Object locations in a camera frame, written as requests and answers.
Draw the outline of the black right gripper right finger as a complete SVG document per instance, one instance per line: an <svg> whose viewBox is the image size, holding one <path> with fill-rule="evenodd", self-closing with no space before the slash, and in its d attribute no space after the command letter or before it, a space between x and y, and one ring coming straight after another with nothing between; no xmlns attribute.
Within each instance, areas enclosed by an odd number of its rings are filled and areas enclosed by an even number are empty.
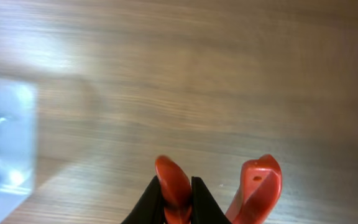
<svg viewBox="0 0 358 224"><path fill-rule="evenodd" d="M192 224L231 224L200 177L191 178Z"/></svg>

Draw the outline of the red handled pliers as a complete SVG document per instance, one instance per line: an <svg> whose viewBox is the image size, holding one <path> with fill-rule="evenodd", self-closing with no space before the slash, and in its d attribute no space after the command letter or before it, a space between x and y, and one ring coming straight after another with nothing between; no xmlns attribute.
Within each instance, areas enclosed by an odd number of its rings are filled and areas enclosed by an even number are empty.
<svg viewBox="0 0 358 224"><path fill-rule="evenodd" d="M156 158L155 171L161 186L165 223L191 223L192 177L167 156ZM219 174L216 181L208 177L203 182L231 223L259 224L276 206L283 177L276 159L266 154L245 161L236 180Z"/></svg>

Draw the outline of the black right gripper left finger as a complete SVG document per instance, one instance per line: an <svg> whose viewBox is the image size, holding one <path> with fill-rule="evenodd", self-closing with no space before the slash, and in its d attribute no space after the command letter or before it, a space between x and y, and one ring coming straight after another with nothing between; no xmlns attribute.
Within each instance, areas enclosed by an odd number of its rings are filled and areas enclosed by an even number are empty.
<svg viewBox="0 0 358 224"><path fill-rule="evenodd" d="M164 224L161 186L155 176L122 224Z"/></svg>

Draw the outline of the clear plastic container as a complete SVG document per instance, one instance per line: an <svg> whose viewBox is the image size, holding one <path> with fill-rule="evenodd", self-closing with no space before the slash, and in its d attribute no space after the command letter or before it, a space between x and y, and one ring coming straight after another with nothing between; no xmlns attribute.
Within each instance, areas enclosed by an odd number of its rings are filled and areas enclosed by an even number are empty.
<svg viewBox="0 0 358 224"><path fill-rule="evenodd" d="M37 89L0 78L0 223L34 191Z"/></svg>

